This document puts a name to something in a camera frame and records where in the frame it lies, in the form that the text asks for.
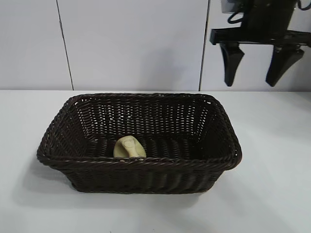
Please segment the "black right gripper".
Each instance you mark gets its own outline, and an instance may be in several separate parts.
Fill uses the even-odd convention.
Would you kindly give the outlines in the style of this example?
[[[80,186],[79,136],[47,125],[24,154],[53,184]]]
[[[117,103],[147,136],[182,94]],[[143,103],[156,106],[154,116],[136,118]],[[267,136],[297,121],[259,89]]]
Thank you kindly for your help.
[[[300,0],[230,0],[232,9],[228,24],[239,27],[212,29],[210,42],[220,44],[225,84],[233,85],[238,66],[244,56],[239,44],[275,45],[265,81],[274,87],[283,74],[297,61],[309,45],[309,33],[289,30],[294,10],[309,10]]]

